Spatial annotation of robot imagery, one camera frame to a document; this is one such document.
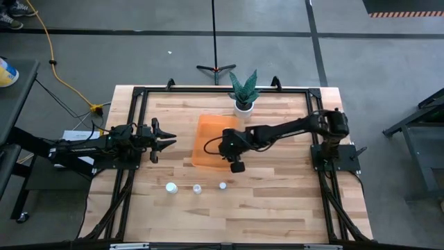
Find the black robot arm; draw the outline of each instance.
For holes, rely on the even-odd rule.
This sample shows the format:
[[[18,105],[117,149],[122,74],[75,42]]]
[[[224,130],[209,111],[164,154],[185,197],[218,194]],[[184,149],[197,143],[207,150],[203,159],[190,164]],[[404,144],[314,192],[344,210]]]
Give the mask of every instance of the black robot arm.
[[[90,173],[92,167],[132,169],[138,168],[140,153],[151,149],[150,161],[157,163],[157,152],[176,142],[175,140],[158,140],[174,138],[176,135],[160,130],[159,121],[156,118],[152,119],[151,127],[143,125],[136,134],[133,134],[135,127],[136,124],[118,125],[112,127],[107,135],[102,135],[97,139],[55,142],[50,149],[49,160],[83,174]],[[81,156],[93,158],[94,165],[91,166],[79,160],[78,157]]]
[[[223,130],[219,153],[231,163],[233,173],[245,171],[240,155],[248,150],[265,151],[282,138],[300,135],[302,133],[317,133],[323,136],[321,145],[322,157],[326,160],[338,157],[339,142],[348,133],[348,121],[343,112],[338,109],[319,110],[296,121],[277,126],[250,126],[244,132],[232,128]]]

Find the gray floor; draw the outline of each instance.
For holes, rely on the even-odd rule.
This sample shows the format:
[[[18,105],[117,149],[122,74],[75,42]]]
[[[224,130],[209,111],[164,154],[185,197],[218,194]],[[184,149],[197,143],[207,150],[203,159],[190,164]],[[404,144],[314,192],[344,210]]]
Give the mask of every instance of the gray floor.
[[[209,31],[210,3],[203,0],[34,0],[48,27]],[[444,18],[371,19],[360,0],[313,0],[319,32],[443,33]],[[303,0],[217,1],[221,31],[309,31]],[[36,19],[27,27],[39,28]],[[195,65],[212,66],[212,39],[201,36],[52,35],[59,75],[95,103],[110,101],[116,84],[211,85]],[[236,63],[245,78],[258,69],[259,84],[273,76],[283,85],[319,86],[311,38],[219,37],[219,64]],[[329,86],[339,87],[351,137],[367,146],[362,179],[373,235],[384,243],[444,248],[444,214],[437,201],[405,203],[422,181],[399,135],[381,131],[414,111],[443,87],[443,40],[321,39]],[[42,62],[38,78],[79,113],[87,106],[59,84],[47,64],[44,35],[1,34],[0,54]],[[221,84],[230,84],[228,76]],[[35,85],[18,125],[38,136],[58,138],[78,121]],[[25,224],[8,219],[20,178],[12,178],[0,202],[0,245],[74,239],[83,216],[85,191],[33,192]]]

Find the small white cup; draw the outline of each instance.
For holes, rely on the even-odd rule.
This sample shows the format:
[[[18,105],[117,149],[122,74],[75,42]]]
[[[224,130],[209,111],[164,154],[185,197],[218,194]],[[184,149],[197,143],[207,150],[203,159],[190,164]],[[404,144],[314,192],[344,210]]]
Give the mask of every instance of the small white cup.
[[[178,186],[174,183],[167,183],[167,185],[165,185],[165,189],[170,194],[175,194],[179,190]]]
[[[200,187],[199,184],[195,184],[195,185],[193,186],[193,192],[194,192],[194,194],[201,194],[201,192],[202,192],[202,188]]]
[[[227,183],[219,183],[219,188],[221,188],[222,190],[227,188]]]

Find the plant leaf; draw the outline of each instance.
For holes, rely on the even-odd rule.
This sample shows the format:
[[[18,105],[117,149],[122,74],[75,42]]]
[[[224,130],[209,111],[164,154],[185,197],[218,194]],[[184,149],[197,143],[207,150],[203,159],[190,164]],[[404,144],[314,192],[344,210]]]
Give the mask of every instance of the plant leaf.
[[[230,72],[230,79],[231,79],[231,84],[233,84],[233,90],[234,93],[236,94],[236,97],[240,98],[240,92],[242,91],[241,83],[237,80],[236,75],[233,74],[232,72]]]
[[[253,72],[253,74],[248,78],[248,80],[245,82],[245,85],[243,87],[243,92],[246,93],[248,96],[253,94],[256,88],[256,81],[257,81],[257,70]]]
[[[228,96],[233,99],[233,100],[237,100],[236,94],[235,93],[228,93]]]
[[[244,102],[252,103],[259,97],[259,91],[254,91]]]

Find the orange tray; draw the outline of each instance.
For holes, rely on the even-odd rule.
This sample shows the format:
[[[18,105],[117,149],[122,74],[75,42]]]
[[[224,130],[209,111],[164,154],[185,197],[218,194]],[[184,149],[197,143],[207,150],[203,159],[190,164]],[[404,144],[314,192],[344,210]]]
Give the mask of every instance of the orange tray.
[[[236,117],[220,115],[201,115],[196,132],[196,141],[194,143],[191,163],[194,167],[208,167],[215,170],[230,170],[230,163],[223,160],[220,155],[212,155],[203,151],[203,146],[209,140],[222,136],[225,128],[239,129],[239,120]],[[210,142],[207,145],[207,151],[218,153],[219,144],[222,138]]]

